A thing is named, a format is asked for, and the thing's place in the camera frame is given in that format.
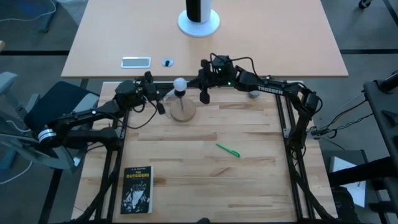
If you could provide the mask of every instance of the wooden disc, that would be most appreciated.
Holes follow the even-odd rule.
[[[170,105],[170,113],[174,118],[174,120],[178,122],[190,121],[195,116],[196,112],[197,112],[197,107],[195,106],[195,103],[192,100],[186,98],[176,99]]]

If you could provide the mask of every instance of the book cover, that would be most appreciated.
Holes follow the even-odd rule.
[[[152,213],[154,168],[124,169],[120,214]]]

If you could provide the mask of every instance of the floor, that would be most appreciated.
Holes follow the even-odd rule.
[[[398,49],[397,24],[389,14],[385,1],[387,0],[374,0],[368,9],[362,11],[358,9],[358,0],[322,0],[340,49]],[[398,1],[390,1],[398,12]],[[0,20],[36,15],[37,13],[26,10],[26,4],[33,4],[32,2],[0,0]],[[77,23],[83,14],[85,2],[77,0],[73,4],[59,7],[48,34],[38,33],[40,20],[0,22],[0,39],[6,41],[6,50],[68,50],[77,31]],[[47,0],[35,1],[34,6],[29,9],[42,12],[51,8]],[[349,105],[344,108],[341,106],[361,92],[364,82],[385,78],[398,69],[398,54],[343,55],[343,59],[349,71],[349,78],[304,80],[324,101],[323,109],[314,117],[319,126],[327,124],[337,113],[344,108],[347,109]],[[60,74],[65,60],[66,57],[0,57],[0,73],[10,71],[18,74],[13,92],[22,104],[26,104],[31,94],[44,94],[61,80]],[[66,81],[79,85],[81,80]],[[105,80],[90,80],[87,88],[99,93],[103,81]],[[363,96],[359,96],[350,105],[362,99]],[[14,114],[4,98],[0,98],[0,108]],[[345,124],[369,113],[369,106],[365,104],[339,122]],[[364,149],[369,160],[388,155],[373,117],[339,131],[333,141],[347,150]],[[324,140],[320,140],[320,144],[322,150],[339,150]],[[29,161],[17,156],[11,170],[0,170],[0,182],[18,174],[28,165]],[[70,218],[80,172],[64,172],[50,216],[51,223],[64,222]],[[3,223],[37,223],[51,176],[50,169],[34,164],[21,178],[0,185],[0,220],[3,220]],[[379,223],[377,216],[372,214],[361,217],[361,221]]]

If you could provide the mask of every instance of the green pen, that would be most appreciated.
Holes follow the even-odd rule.
[[[236,156],[236,157],[238,157],[238,158],[241,157],[241,155],[240,155],[238,152],[235,152],[234,150],[230,150],[230,149],[228,149],[227,147],[223,146],[222,144],[216,143],[216,146],[218,146],[218,147],[224,149],[225,151],[231,153],[232,155],[234,155],[234,156]]]

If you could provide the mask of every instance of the white knob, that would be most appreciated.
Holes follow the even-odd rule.
[[[184,78],[174,80],[174,89],[176,91],[185,91],[187,89],[187,81]]]

